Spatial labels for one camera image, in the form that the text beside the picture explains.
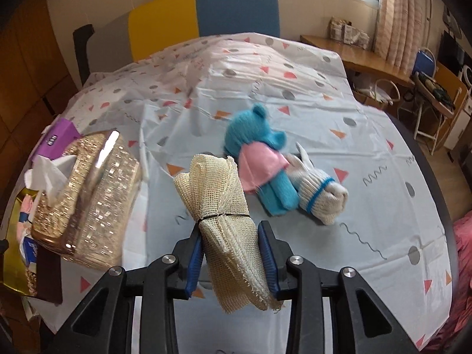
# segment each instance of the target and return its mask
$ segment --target wooden wall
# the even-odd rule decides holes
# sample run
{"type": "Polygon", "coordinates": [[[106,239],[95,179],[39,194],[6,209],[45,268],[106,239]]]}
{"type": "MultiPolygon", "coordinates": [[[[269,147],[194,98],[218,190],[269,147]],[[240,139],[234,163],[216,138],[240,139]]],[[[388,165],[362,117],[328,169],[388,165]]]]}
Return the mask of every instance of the wooden wall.
{"type": "Polygon", "coordinates": [[[0,29],[0,215],[41,132],[75,93],[46,0],[23,0],[0,29]]]}

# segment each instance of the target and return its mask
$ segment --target gold tissue box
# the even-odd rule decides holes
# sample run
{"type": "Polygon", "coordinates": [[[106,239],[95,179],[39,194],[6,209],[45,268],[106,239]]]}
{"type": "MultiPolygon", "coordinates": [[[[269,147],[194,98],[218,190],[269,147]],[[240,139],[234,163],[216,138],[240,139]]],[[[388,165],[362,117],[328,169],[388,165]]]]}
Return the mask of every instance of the gold tissue box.
{"type": "Polygon", "coordinates": [[[117,131],[71,143],[72,173],[55,204],[42,194],[31,235],[42,246],[88,267],[119,265],[124,231],[141,180],[139,162],[117,131]]]}

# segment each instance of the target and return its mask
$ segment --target metal screw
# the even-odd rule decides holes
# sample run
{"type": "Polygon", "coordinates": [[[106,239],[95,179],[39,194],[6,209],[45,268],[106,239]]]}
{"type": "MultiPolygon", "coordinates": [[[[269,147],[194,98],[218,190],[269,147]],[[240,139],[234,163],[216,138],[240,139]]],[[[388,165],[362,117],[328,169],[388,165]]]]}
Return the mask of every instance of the metal screw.
{"type": "Polygon", "coordinates": [[[352,278],[355,275],[356,271],[353,268],[344,268],[343,275],[352,278]]]}
{"type": "Polygon", "coordinates": [[[294,265],[301,265],[303,263],[303,257],[300,257],[299,255],[292,255],[290,257],[290,262],[294,265]]]}
{"type": "Polygon", "coordinates": [[[164,263],[174,263],[175,261],[176,261],[176,258],[172,254],[166,254],[165,256],[162,257],[162,262],[164,263]]]}
{"type": "Polygon", "coordinates": [[[108,274],[111,276],[118,276],[123,272],[123,269],[120,266],[113,266],[108,270],[108,274]]]}

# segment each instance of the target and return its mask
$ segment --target mesh cloth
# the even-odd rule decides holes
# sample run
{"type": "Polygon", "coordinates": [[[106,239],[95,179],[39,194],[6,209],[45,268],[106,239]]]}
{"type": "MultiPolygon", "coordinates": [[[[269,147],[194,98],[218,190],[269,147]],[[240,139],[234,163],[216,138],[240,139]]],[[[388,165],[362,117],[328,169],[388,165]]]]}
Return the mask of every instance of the mesh cloth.
{"type": "MultiPolygon", "coordinates": [[[[194,220],[231,213],[249,214],[232,157],[197,154],[189,173],[174,179],[177,191],[194,220]]],[[[254,304],[258,309],[280,309],[267,286],[250,217],[218,216],[199,223],[213,290],[227,313],[254,304]]]]}

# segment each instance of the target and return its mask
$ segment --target bear ear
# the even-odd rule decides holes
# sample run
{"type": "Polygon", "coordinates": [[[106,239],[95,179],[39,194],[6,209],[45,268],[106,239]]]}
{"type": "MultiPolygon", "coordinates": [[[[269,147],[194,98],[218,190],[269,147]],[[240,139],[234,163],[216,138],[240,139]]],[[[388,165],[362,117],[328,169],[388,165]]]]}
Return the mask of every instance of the bear ear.
{"type": "Polygon", "coordinates": [[[260,118],[266,117],[266,110],[262,104],[254,104],[253,112],[256,113],[260,118]]]}

